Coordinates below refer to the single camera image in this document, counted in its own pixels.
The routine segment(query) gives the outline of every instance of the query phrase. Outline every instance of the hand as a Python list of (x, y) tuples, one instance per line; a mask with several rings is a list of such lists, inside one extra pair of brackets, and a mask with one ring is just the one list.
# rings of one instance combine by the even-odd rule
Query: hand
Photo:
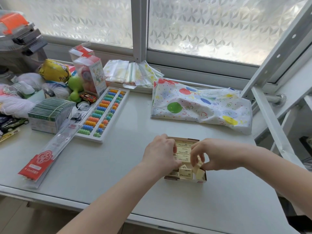
[(173, 157), (176, 152), (177, 145), (174, 139), (168, 139), (166, 134), (158, 135), (145, 148), (141, 163), (153, 171), (155, 169), (159, 177), (163, 177), (182, 166), (182, 161)]
[(198, 163), (199, 155), (202, 162), (205, 162), (204, 153), (209, 157), (209, 162), (201, 166), (203, 170), (232, 170), (242, 167), (244, 158), (252, 154), (256, 146), (230, 142), (223, 139), (207, 138), (199, 141), (191, 147), (191, 164)]

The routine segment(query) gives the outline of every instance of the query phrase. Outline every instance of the yellow balloon print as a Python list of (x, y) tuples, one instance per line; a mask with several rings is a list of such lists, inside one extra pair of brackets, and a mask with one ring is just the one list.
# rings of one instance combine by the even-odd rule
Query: yellow balloon print
[(230, 123), (231, 125), (236, 126), (238, 124), (238, 121), (234, 120), (232, 117), (223, 116), (222, 117), (227, 123)]

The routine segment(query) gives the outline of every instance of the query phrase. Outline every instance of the balloon-print plastic bag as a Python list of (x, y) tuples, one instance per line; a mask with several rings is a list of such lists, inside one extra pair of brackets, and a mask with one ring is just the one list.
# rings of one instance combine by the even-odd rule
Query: balloon-print plastic bag
[(160, 78), (153, 100), (151, 117), (224, 125), (251, 134), (251, 102), (233, 89), (198, 90)]

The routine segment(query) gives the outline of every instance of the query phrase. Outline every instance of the green balloon print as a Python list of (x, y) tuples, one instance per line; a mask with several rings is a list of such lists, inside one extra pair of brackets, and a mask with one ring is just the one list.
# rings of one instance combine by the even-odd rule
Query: green balloon print
[(180, 103), (174, 102), (174, 103), (168, 104), (167, 109), (168, 111), (172, 113), (179, 113), (182, 111), (182, 106)]

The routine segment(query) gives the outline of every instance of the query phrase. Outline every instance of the person's left hand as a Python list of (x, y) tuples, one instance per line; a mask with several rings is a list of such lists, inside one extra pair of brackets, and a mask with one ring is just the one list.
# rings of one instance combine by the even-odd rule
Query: person's left hand
[(168, 139), (166, 134), (158, 135), (145, 148), (141, 163), (163, 177), (182, 166), (182, 161), (173, 157), (176, 152), (177, 145), (174, 139)]

